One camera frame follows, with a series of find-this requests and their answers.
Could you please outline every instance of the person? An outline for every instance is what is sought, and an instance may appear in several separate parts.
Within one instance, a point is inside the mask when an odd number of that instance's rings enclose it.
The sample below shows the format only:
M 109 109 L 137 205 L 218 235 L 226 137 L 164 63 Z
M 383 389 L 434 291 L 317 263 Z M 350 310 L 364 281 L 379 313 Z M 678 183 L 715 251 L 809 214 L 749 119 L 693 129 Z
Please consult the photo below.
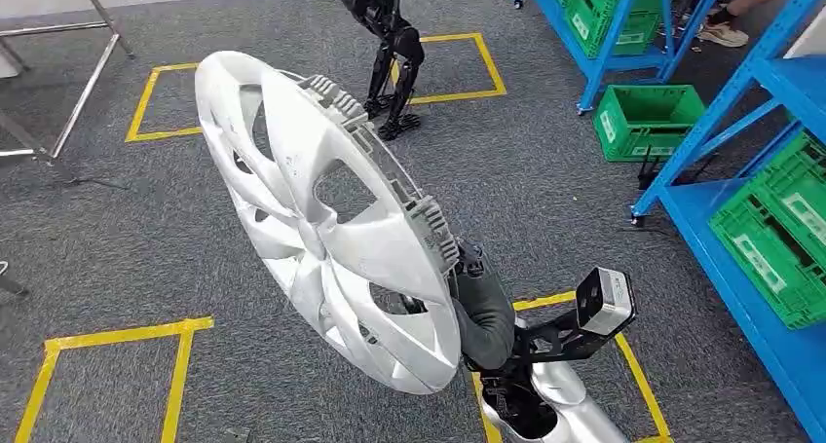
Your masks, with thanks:
M 742 47 L 748 43 L 749 36 L 743 31 L 734 29 L 732 21 L 745 15 L 754 7 L 769 0 L 732 0 L 725 7 L 710 12 L 705 24 L 697 33 L 697 38 L 711 41 L 726 47 Z

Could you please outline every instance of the black robot leg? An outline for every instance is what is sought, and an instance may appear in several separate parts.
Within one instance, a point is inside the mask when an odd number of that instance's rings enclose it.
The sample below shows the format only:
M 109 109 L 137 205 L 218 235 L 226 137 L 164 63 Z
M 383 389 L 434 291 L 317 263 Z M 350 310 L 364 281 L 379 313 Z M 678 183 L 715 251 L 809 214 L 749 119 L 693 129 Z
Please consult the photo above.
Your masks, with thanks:
M 379 137 L 387 141 L 395 139 L 402 132 L 414 129 L 420 124 L 418 116 L 402 114 L 402 111 L 413 93 L 419 66 L 425 61 L 425 51 L 419 40 L 419 31 L 410 25 L 399 29 L 394 37 L 394 47 L 397 53 L 404 56 L 405 61 L 398 71 L 398 81 L 395 83 L 395 92 L 387 121 L 379 127 Z
M 376 61 L 373 62 L 373 74 L 370 76 L 370 88 L 367 93 L 367 100 L 364 101 L 364 110 L 370 119 L 375 118 L 383 110 L 390 107 L 393 101 L 393 94 L 382 94 L 390 68 L 393 65 L 393 49 L 387 42 L 382 42 L 376 52 Z

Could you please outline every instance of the yellow tape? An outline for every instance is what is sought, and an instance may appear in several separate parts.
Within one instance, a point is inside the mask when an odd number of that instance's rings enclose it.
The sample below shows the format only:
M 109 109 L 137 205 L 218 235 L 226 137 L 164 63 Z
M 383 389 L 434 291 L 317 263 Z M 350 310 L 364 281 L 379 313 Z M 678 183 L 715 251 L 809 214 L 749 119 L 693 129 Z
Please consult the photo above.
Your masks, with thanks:
M 34 423 L 37 421 L 40 406 L 46 397 L 46 388 L 52 380 L 52 373 L 55 371 L 55 365 L 57 365 L 57 358 L 59 356 L 60 349 L 56 349 L 54 346 L 48 344 L 46 345 L 46 358 L 43 360 L 43 365 L 40 366 L 37 381 L 34 382 L 34 388 L 31 390 L 28 404 L 26 404 L 26 408 L 23 411 L 18 434 L 15 436 L 15 443 L 27 443 L 29 437 L 31 437 L 31 430 L 34 429 Z
M 493 424 L 482 412 L 482 382 L 479 380 L 478 373 L 471 373 L 473 377 L 473 391 L 476 394 L 476 402 L 479 404 L 479 414 L 482 416 L 482 427 L 485 430 L 485 441 L 487 443 L 502 443 L 502 434 L 493 426 Z
M 192 349 L 193 330 L 180 335 L 178 354 L 175 358 L 175 370 L 172 372 L 172 384 L 169 387 L 167 415 L 164 417 L 164 429 L 161 431 L 161 443 L 172 443 L 178 432 L 178 419 L 183 402 L 183 384 L 186 382 L 186 370 L 189 367 L 189 353 Z
M 649 436 L 642 440 L 637 440 L 636 443 L 674 443 L 670 436 Z
M 617 333 L 617 336 L 615 336 L 614 339 L 617 341 L 617 345 L 622 351 L 622 355 L 625 356 L 625 361 L 628 362 L 628 366 L 631 368 L 631 373 L 634 374 L 634 380 L 637 381 L 637 387 L 639 387 L 640 391 L 643 393 L 643 399 L 645 399 L 646 405 L 648 405 L 648 409 L 651 412 L 651 418 L 654 419 L 654 425 L 657 427 L 659 436 L 662 438 L 668 438 L 671 435 L 671 432 L 668 430 L 668 425 L 665 423 L 665 417 L 662 416 L 662 411 L 659 410 L 659 404 L 657 404 L 657 399 L 654 397 L 654 392 L 651 391 L 651 387 L 648 384 L 648 380 L 645 378 L 643 369 L 640 367 L 640 362 L 637 361 L 637 357 L 634 356 L 631 346 L 628 344 L 628 341 L 625 340 L 625 336 L 623 336 L 622 333 Z
M 551 295 L 550 297 L 540 297 L 534 300 L 520 300 L 513 303 L 513 309 L 517 312 L 523 310 L 537 309 L 539 307 L 547 307 L 550 305 L 561 304 L 563 302 L 571 302 L 577 298 L 577 293 L 573 290 L 563 292 L 561 294 Z
M 502 77 L 499 75 L 499 70 L 496 69 L 496 65 L 493 62 L 493 58 L 491 57 L 487 46 L 485 46 L 485 41 L 482 39 L 481 33 L 469 32 L 466 34 L 446 34 L 443 36 L 429 36 L 421 38 L 420 41 L 440 42 L 460 41 L 465 39 L 471 39 L 475 43 L 476 48 L 479 50 L 479 54 L 482 56 L 482 61 L 484 61 L 485 67 L 488 70 L 488 75 L 490 76 L 491 81 L 493 81 L 494 89 L 488 91 L 455 92 L 451 94 L 423 95 L 419 97 L 413 97 L 412 99 L 410 99 L 411 105 L 429 104 L 432 102 L 446 102 L 449 100 L 479 99 L 482 97 L 495 97 L 497 95 L 507 94 L 505 84 L 502 82 Z M 390 76 L 393 79 L 394 84 L 398 82 L 398 64 L 395 61 L 391 65 Z
M 87 348 L 89 346 L 103 346 L 106 344 L 125 343 L 129 341 L 143 341 L 145 339 L 174 336 L 185 331 L 195 331 L 212 327 L 212 318 L 184 319 L 176 323 L 160 324 L 157 326 L 143 326 L 140 328 L 123 329 L 119 331 L 104 331 L 102 333 L 68 336 L 46 341 L 47 347 L 53 345 L 60 350 Z
M 143 87 L 143 93 L 140 95 L 140 100 L 137 102 L 137 108 L 134 110 L 134 115 L 131 118 L 131 125 L 127 131 L 127 141 L 133 141 L 137 137 L 137 129 L 140 128 L 140 123 L 143 122 L 143 114 L 146 112 L 146 106 L 149 104 L 149 97 L 152 96 L 152 90 L 155 89 L 155 83 L 158 82 L 158 76 L 161 75 L 160 67 L 152 68 L 149 73 L 149 79 L 146 80 L 146 86 Z
M 46 388 L 52 379 L 52 373 L 55 371 L 60 351 L 163 338 L 179 334 L 181 337 L 178 343 L 178 354 L 175 360 L 175 369 L 172 374 L 172 384 L 169 390 L 169 402 L 167 404 L 167 416 L 164 420 L 164 430 L 161 440 L 165 443 L 174 441 L 175 434 L 177 433 L 181 402 L 183 400 L 183 384 L 186 381 L 186 368 L 189 364 L 189 353 L 192 348 L 192 336 L 195 331 L 211 328 L 213 324 L 214 321 L 212 317 L 206 316 L 195 319 L 187 318 L 176 323 L 161 324 L 158 326 L 143 326 L 140 328 L 105 331 L 102 333 L 47 340 L 44 343 L 46 358 L 43 360 L 43 365 L 40 366 L 37 381 L 34 383 L 31 396 L 29 396 L 28 403 L 23 411 L 18 434 L 15 437 L 15 443 L 27 443 L 31 436 L 31 431 L 37 421 L 37 415 L 40 413 L 40 406 L 46 397 Z
M 485 41 L 482 40 L 481 33 L 474 32 L 473 40 L 476 41 L 476 47 L 479 49 L 479 53 L 482 54 L 482 59 L 485 61 L 485 66 L 488 68 L 488 74 L 493 80 L 494 91 L 502 95 L 507 94 L 505 84 L 502 82 L 502 77 L 499 75 L 499 70 L 496 69 L 496 65 L 493 62 L 493 58 L 490 56 L 490 52 L 488 52 L 487 46 L 485 46 Z
M 186 136 L 189 134 L 198 134 L 201 132 L 201 127 L 192 127 L 190 129 L 176 129 L 173 131 L 150 131 L 148 133 L 139 133 L 132 139 L 127 141 L 153 141 L 156 139 L 172 138 L 173 136 Z
M 171 71 L 171 70 L 190 70 L 193 68 L 198 68 L 198 62 L 195 63 L 177 63 L 175 65 L 163 65 L 157 66 L 159 71 Z
M 155 84 L 158 83 L 158 77 L 161 75 L 161 72 L 188 70 L 197 67 L 198 63 L 177 63 L 175 65 L 162 65 L 152 68 L 152 73 L 149 74 L 149 79 L 146 81 L 146 86 L 143 88 L 143 93 L 140 95 L 140 100 L 137 102 L 137 108 L 131 118 L 131 125 L 130 129 L 127 131 L 126 142 L 152 141 L 155 139 L 164 139 L 172 136 L 185 136 L 188 134 L 197 134 L 201 132 L 200 127 L 176 129 L 172 131 L 152 131 L 149 133 L 141 133 L 139 131 L 140 124 L 143 122 L 143 116 L 146 113 L 146 107 L 149 105 L 149 98 L 152 97 L 152 91 L 155 89 Z

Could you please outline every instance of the hubcap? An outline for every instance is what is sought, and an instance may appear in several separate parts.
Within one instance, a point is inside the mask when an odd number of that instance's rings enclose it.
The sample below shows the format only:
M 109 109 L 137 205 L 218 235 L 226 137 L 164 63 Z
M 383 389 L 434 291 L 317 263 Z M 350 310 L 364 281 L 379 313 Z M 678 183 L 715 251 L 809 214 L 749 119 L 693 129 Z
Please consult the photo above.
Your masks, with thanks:
M 435 202 L 375 137 L 361 105 L 322 76 L 302 78 L 235 52 L 208 56 L 195 86 L 209 152 L 258 255 L 296 311 L 388 387 L 426 394 L 447 386 L 460 354 L 445 281 L 455 242 Z M 253 141 L 262 101 L 273 159 Z M 375 197 L 341 223 L 315 195 L 335 163 Z M 420 299 L 427 311 L 385 312 L 371 285 Z

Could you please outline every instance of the sneaker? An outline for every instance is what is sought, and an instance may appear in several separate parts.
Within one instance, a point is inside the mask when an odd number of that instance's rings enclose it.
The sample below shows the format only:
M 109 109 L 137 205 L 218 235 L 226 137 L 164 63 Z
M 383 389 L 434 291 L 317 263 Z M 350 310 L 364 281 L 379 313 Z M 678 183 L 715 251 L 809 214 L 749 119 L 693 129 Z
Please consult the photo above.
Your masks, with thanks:
M 697 38 L 725 47 L 743 47 L 748 44 L 748 34 L 732 29 L 727 22 L 704 24 L 697 33 Z

